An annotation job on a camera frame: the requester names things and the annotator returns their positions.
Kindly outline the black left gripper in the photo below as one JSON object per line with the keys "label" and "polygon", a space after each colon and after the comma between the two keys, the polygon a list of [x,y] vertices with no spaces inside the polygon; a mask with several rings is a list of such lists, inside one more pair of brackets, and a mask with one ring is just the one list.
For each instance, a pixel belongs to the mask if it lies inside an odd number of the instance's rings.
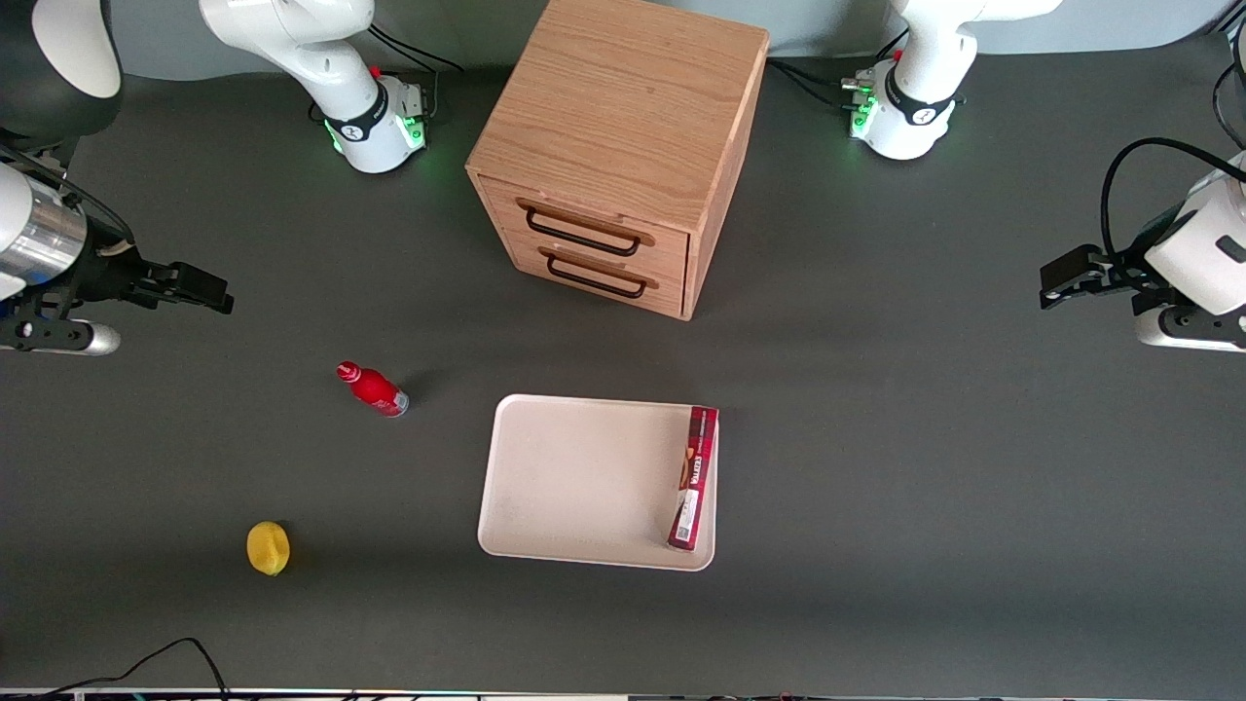
{"label": "black left gripper", "polygon": [[1149,245],[1130,245],[1111,254],[1083,244],[1040,266],[1040,310],[1084,296],[1141,294],[1144,301],[1172,301],[1170,283],[1154,270],[1145,253]]}

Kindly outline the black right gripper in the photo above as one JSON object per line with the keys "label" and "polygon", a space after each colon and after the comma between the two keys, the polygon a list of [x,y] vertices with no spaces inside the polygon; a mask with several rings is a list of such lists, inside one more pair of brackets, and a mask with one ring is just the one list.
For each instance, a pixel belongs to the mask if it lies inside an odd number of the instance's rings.
{"label": "black right gripper", "polygon": [[15,325],[17,327],[93,327],[72,318],[86,303],[120,301],[155,310],[159,303],[208,308],[231,314],[235,298],[228,281],[184,261],[169,263],[167,280],[133,245],[101,245],[108,228],[69,235],[21,232],[15,237]]}

